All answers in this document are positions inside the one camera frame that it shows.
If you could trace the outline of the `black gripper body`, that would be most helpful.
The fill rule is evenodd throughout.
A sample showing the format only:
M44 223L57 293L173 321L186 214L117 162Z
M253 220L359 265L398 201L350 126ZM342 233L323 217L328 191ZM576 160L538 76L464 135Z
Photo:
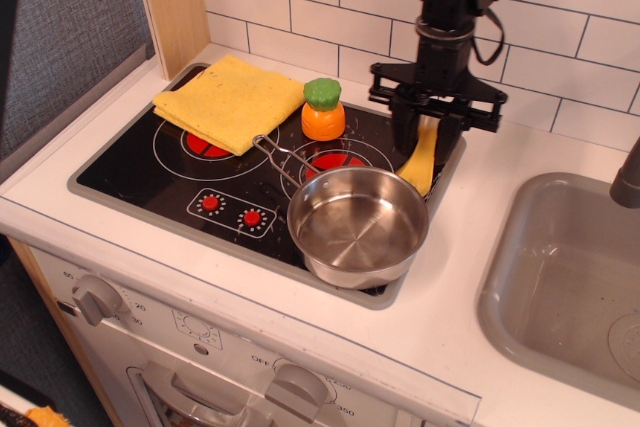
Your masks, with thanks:
M400 96L420 103L421 116L459 116L463 130L495 132L507 95L471 74L468 61L474 47L471 34L453 38L423 35L415 62L371 66L369 99L389 108L391 99Z

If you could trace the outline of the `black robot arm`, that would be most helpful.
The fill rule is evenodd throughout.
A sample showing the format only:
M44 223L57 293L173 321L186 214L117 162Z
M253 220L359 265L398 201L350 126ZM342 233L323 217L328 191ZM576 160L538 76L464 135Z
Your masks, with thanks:
M480 55L477 19L499 20L491 9L496 0L421 1L415 61L372 65L370 98L389 107L394 144L404 155L417 145L419 121L425 116L437 119L435 164L441 166L463 132L471 128L494 132L499 127L506 93L469 70L470 58Z

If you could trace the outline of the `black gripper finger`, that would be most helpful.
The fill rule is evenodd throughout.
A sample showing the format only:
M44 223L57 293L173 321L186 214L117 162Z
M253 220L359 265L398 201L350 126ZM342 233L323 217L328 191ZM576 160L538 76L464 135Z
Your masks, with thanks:
M439 121L434 157L436 165L448 162L461 136L462 127L463 121L459 116L448 115Z
M394 96L390 101L389 109L394 145L400 153L409 156L418 143L422 106L420 103Z

